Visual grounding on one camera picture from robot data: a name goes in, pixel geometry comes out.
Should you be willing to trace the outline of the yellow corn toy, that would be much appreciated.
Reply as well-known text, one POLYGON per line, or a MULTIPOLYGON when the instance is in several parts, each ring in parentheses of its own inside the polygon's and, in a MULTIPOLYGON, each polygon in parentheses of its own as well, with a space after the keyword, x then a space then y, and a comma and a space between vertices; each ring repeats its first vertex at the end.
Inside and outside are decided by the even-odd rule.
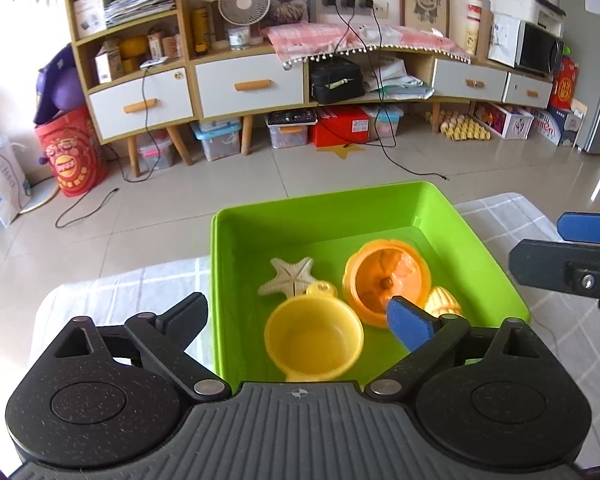
POLYGON ((434 286, 430 290, 424 310, 434 318, 440 318, 440 316, 447 314, 463 316, 460 303, 442 286, 434 286))

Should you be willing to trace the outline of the orange pumpkin mould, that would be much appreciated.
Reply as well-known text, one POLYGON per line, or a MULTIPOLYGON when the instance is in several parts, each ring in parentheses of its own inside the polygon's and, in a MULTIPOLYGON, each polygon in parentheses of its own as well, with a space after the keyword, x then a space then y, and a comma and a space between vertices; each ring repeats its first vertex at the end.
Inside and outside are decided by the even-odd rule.
POLYGON ((418 250, 402 240, 372 240, 347 261, 342 277, 346 303, 363 324, 387 328, 387 304, 394 296, 422 307, 432 278, 418 250))

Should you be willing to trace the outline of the yellow plastic cup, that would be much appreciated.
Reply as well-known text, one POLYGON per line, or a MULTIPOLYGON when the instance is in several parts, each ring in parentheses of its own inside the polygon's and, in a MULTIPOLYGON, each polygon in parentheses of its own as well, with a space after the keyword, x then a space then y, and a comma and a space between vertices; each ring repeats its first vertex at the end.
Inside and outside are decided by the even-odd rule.
POLYGON ((358 362, 365 334, 329 282, 282 302, 264 328, 265 350, 286 382, 331 382, 358 362))

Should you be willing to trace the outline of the white starfish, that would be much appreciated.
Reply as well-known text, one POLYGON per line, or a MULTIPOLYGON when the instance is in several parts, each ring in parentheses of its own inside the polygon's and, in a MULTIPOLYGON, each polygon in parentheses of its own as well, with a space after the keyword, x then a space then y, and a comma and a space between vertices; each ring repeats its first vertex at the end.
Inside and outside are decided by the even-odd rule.
POLYGON ((303 295, 317 279, 312 275, 314 260, 304 257, 296 263, 279 258, 270 260, 276 275, 258 289, 260 296, 284 294, 286 298, 303 295))

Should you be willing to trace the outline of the grey checked cloth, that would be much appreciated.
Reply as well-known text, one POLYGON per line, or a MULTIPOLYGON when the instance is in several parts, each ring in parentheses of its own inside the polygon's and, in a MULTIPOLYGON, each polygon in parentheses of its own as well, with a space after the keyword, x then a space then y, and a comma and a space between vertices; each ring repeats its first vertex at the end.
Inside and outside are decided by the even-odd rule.
MULTIPOLYGON (((600 214, 568 211, 551 222, 517 193, 456 209, 514 280, 532 328, 588 397, 593 427, 578 463, 600 469, 600 214)), ((36 360, 78 314, 99 325, 120 324, 142 311, 160 313, 194 290, 211 292, 207 257, 60 285, 36 312, 30 358, 36 360)))

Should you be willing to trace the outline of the green plastic cookie box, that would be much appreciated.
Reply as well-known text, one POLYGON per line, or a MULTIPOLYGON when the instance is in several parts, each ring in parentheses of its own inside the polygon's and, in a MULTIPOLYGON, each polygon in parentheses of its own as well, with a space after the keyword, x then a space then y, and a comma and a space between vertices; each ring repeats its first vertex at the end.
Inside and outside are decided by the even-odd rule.
POLYGON ((264 330, 286 298, 262 296, 272 259, 314 262, 314 278, 337 286, 360 316, 365 346, 344 379, 366 385, 406 350, 388 331, 392 295, 424 304, 415 269, 455 297, 473 326, 498 327, 530 313, 477 233, 431 183, 407 182, 227 208, 211 223, 211 303, 216 372, 233 388, 280 382, 264 330))

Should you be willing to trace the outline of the yellow egg tray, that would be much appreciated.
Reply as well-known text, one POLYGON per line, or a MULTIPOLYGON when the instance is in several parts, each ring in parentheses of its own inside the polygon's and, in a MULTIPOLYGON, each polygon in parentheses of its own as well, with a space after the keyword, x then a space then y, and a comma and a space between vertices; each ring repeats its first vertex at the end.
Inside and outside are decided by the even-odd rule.
POLYGON ((490 131, 480 122, 457 112, 445 114, 439 130, 452 141, 489 141, 491 139, 490 131))

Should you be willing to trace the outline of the clear storage bin blue lid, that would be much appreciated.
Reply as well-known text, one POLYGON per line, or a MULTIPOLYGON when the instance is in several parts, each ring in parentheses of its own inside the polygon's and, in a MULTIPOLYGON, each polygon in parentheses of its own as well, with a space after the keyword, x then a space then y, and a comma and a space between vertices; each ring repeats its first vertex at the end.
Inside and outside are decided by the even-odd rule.
POLYGON ((222 122, 192 122, 190 128, 194 137, 201 143, 208 162, 240 153, 240 118, 230 118, 222 122))

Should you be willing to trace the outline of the microwave oven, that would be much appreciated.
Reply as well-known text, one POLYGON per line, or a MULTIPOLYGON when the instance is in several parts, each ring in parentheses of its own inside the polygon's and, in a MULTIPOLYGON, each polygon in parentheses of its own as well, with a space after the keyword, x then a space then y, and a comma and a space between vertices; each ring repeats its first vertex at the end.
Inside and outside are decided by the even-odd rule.
POLYGON ((555 76, 564 42, 544 28, 506 14, 494 14, 488 59, 524 72, 555 76))

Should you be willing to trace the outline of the red printed bucket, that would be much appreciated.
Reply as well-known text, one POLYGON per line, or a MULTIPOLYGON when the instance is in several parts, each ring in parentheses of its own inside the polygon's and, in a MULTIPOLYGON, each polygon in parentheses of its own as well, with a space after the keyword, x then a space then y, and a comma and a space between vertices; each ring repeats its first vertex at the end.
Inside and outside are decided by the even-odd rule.
POLYGON ((108 176, 108 165, 86 105, 36 126, 34 132, 65 196, 82 196, 108 176))

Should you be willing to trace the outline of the red box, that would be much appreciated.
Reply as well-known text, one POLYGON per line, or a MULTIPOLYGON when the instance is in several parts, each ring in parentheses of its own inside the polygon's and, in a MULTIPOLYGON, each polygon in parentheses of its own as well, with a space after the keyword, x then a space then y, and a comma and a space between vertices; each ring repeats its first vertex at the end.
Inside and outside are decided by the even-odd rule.
POLYGON ((317 107, 311 142, 316 148, 365 144, 370 138, 370 118, 354 105, 317 107))

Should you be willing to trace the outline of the white paper bag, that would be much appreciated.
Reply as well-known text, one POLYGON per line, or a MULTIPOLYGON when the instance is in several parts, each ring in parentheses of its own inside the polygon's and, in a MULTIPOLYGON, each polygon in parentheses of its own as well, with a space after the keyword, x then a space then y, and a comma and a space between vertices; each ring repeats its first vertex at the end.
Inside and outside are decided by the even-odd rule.
POLYGON ((30 202, 30 183, 22 171, 12 144, 0 136, 0 223, 7 228, 30 202))

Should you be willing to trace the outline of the long wooden tv cabinet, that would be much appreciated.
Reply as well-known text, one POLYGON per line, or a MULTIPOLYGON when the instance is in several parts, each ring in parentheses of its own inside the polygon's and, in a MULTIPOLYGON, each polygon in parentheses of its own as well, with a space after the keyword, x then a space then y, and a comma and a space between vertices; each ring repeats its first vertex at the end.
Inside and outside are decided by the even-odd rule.
MULTIPOLYGON (((514 70, 490 60, 472 58, 464 63, 439 52, 400 49, 396 46, 356 49, 351 61, 373 77, 374 88, 364 96, 344 100, 344 105, 414 102, 414 96, 390 92, 392 81, 381 69, 388 58, 400 58, 406 72, 434 90, 426 99, 431 106, 431 130, 440 124, 441 105, 467 104, 471 110, 479 102, 544 108, 550 102, 553 81, 514 70)), ((283 63, 270 44, 245 50, 224 49, 186 64, 195 117, 213 122, 238 117, 242 120, 242 154, 250 153, 252 125, 259 115, 278 110, 317 107, 313 99, 310 69, 327 63, 329 56, 283 63)))

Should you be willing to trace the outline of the black bag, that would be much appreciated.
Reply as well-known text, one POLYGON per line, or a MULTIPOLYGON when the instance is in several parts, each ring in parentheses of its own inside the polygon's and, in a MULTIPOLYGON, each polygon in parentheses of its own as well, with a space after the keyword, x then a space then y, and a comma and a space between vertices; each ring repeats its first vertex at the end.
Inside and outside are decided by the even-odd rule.
POLYGON ((311 62, 310 89, 321 105, 360 98, 365 94, 362 68, 342 56, 311 62))

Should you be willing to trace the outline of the purple plush toy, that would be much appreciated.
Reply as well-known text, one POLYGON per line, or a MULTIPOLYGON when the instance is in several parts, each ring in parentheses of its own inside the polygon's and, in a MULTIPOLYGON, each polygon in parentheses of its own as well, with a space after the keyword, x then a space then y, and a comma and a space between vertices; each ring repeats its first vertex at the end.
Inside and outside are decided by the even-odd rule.
POLYGON ((71 44, 63 47, 38 71, 36 95, 38 106, 33 122, 37 126, 47 124, 58 114, 71 112, 85 104, 71 44))

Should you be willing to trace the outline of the wooden shelf cabinet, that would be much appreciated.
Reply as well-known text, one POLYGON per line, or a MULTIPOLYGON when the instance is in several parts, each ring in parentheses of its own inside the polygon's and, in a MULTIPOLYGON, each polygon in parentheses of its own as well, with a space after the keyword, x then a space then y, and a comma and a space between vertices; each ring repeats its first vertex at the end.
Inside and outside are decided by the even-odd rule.
POLYGON ((181 128, 197 118, 188 0, 65 0, 71 47, 99 142, 124 141, 131 168, 138 139, 165 133, 192 159, 181 128))

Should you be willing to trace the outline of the pink tasselled cloth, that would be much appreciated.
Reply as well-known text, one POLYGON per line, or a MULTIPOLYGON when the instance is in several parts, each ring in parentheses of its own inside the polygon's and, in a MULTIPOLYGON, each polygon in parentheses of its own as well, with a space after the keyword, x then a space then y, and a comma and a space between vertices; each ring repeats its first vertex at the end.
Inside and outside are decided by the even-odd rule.
POLYGON ((435 53, 471 62, 471 56, 450 38, 404 26, 298 23, 267 27, 263 35, 285 66, 388 49, 435 53))

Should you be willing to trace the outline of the white desk fan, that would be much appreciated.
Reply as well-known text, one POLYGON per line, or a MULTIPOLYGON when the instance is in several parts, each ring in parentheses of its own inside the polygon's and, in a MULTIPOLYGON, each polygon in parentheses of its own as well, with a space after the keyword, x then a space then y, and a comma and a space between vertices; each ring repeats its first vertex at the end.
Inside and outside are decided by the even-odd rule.
POLYGON ((227 22, 228 44, 245 50, 262 41, 260 23, 268 15, 271 0, 219 0, 219 11, 227 22))

